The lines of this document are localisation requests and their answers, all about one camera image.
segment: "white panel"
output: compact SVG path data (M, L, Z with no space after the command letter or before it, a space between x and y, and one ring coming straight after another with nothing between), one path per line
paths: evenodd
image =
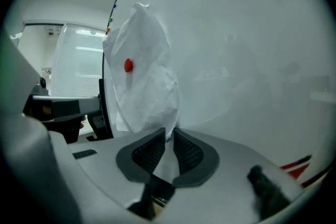
M67 25L56 46L52 68L52 94L59 97L92 97L99 93L104 32Z
M325 0L118 0L112 29L135 2L150 4L167 32L180 127L248 145L278 165L317 149L325 112L310 91L336 90L335 25Z

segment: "red dot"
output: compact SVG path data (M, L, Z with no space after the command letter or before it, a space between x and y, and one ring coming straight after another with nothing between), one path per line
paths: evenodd
M126 59L124 63L124 70L126 73L131 72L133 70L133 62L131 59Z

